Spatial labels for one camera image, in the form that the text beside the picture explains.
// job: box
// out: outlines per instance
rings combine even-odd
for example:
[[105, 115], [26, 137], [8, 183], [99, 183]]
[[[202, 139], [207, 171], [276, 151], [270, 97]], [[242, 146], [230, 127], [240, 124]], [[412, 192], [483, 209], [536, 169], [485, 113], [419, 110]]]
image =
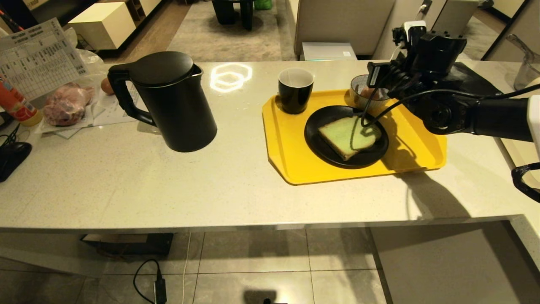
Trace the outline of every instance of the box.
[[118, 49], [135, 31], [124, 2], [95, 3], [69, 21], [68, 26], [94, 50]]
[[81, 241], [106, 255], [167, 255], [173, 236], [172, 233], [87, 234]]
[[356, 60], [350, 43], [302, 42], [302, 48], [305, 61]]

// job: green toast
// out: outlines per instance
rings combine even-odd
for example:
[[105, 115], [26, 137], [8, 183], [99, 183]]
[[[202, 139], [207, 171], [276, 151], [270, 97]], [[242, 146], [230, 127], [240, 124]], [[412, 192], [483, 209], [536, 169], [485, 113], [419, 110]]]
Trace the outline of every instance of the green toast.
[[344, 161], [348, 161], [361, 150], [370, 148], [381, 137], [381, 130], [376, 125], [364, 128], [360, 120], [358, 120], [351, 147], [350, 137], [356, 119], [356, 116], [345, 117], [319, 128], [319, 134], [322, 138], [330, 144]]

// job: egg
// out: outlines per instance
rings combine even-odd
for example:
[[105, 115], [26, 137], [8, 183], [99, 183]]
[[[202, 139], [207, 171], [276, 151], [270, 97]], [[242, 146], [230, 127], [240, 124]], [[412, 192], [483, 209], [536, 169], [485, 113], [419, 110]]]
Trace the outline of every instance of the egg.
[[102, 80], [102, 90], [107, 95], [114, 95], [114, 91], [112, 90], [111, 83], [109, 82], [108, 78]]

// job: cup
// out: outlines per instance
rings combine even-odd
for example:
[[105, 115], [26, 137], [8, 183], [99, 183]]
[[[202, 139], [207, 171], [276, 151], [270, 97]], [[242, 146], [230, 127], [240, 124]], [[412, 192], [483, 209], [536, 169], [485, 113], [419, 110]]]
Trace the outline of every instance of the cup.
[[289, 68], [279, 73], [279, 96], [284, 112], [299, 114], [306, 110], [314, 78], [313, 74], [299, 68]]

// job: green object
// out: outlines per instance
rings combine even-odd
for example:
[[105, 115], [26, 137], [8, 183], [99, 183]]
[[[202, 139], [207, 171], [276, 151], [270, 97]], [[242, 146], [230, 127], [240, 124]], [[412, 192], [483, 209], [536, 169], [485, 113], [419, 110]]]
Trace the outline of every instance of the green object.
[[272, 9], [272, 0], [255, 0], [255, 9], [259, 11]]

